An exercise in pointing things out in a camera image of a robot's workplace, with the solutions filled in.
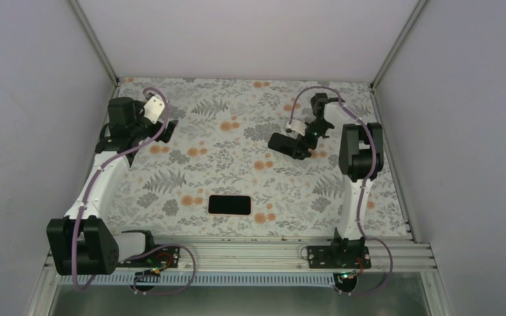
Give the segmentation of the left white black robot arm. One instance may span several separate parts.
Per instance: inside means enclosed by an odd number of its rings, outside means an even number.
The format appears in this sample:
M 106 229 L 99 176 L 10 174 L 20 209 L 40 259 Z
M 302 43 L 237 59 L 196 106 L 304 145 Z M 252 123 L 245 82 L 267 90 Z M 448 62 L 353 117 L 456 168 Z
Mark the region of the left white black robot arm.
M 132 258 L 139 266 L 157 257 L 151 233 L 114 233 L 106 224 L 113 199 L 136 153 L 151 142 L 168 143 L 177 120 L 169 120 L 166 100 L 117 97 L 109 101 L 108 122 L 102 127 L 92 170 L 72 207 L 49 221 L 46 234 L 56 270 L 61 276 L 110 275 Z

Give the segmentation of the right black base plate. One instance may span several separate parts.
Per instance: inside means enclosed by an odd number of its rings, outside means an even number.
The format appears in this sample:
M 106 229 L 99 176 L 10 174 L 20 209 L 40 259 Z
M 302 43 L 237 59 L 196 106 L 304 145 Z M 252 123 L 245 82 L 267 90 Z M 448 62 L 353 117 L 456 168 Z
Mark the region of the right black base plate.
M 369 269 L 372 267 L 368 248 L 350 247 L 336 250 L 331 246 L 307 246 L 310 269 Z

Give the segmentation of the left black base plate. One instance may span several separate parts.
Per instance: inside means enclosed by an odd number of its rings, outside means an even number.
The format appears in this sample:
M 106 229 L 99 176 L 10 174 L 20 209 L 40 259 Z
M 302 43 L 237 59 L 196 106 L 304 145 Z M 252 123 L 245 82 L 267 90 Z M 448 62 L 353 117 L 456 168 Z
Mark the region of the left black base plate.
M 118 267 L 124 268 L 142 268 L 142 269 L 175 269 L 178 267 L 180 256 L 180 247 L 169 246 L 162 247 L 140 259 L 129 259 L 118 264 Z

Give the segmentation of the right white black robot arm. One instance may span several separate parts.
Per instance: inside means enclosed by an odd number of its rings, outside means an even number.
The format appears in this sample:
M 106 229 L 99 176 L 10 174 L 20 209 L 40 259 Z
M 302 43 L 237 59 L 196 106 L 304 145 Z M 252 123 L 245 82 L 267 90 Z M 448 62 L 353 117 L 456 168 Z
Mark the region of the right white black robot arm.
M 373 182 L 384 166 L 383 129 L 380 123 L 365 123 L 347 109 L 340 95 L 330 97 L 316 93 L 310 100 L 312 122 L 300 123 L 291 118 L 287 131 L 297 132 L 291 141 L 291 157 L 311 157 L 321 138 L 328 131 L 340 131 L 338 166 L 345 181 L 343 211 L 327 246 L 307 249 L 309 265 L 315 269 L 330 267 L 362 267 L 370 261 L 365 243 L 363 219 Z

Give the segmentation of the aluminium rail frame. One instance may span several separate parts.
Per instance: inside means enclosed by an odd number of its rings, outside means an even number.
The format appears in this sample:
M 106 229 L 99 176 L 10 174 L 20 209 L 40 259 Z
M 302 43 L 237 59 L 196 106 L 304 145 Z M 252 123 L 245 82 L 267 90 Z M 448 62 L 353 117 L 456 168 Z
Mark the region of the aluminium rail frame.
M 308 272 L 308 246 L 330 244 L 329 237 L 220 237 L 156 236 L 155 242 L 181 244 L 195 257 L 199 272 Z M 384 243 L 367 241 L 371 268 L 367 273 L 432 272 L 437 269 L 430 244 L 409 238 L 385 238 Z

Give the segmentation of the floral patterned table mat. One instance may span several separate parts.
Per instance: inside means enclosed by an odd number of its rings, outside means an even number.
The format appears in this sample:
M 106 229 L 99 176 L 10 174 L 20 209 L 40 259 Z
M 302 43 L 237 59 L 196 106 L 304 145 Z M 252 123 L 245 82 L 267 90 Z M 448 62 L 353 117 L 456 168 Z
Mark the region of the floral patterned table mat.
M 163 236 L 331 236 L 343 211 L 340 131 L 330 130 L 310 158 L 268 148 L 289 117 L 313 118 L 310 98 L 326 82 L 126 78 L 121 96 L 157 88 L 178 120 L 168 144 L 138 151 L 113 200 L 112 232 Z M 210 215 L 211 195 L 252 199 L 249 216 Z

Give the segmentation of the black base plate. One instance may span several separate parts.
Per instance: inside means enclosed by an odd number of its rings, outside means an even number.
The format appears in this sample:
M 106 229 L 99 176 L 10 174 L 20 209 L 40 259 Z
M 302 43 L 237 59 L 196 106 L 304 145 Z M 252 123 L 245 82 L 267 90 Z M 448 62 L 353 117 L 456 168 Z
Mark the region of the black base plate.
M 336 250 L 331 246 L 307 246 L 310 269 L 369 269 L 372 267 L 368 248 L 350 247 Z
M 169 246 L 162 247 L 140 259 L 129 259 L 118 264 L 118 267 L 124 268 L 142 268 L 142 269 L 175 269 L 178 267 L 180 256 L 180 247 Z

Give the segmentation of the black phone with pink edge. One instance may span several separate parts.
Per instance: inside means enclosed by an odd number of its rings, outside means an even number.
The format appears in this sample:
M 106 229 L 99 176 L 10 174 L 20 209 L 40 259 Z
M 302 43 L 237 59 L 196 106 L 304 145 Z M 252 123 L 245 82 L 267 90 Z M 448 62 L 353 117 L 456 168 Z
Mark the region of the black phone with pink edge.
M 252 213 L 252 199 L 243 195 L 211 195 L 207 212 L 220 216 L 249 216 Z

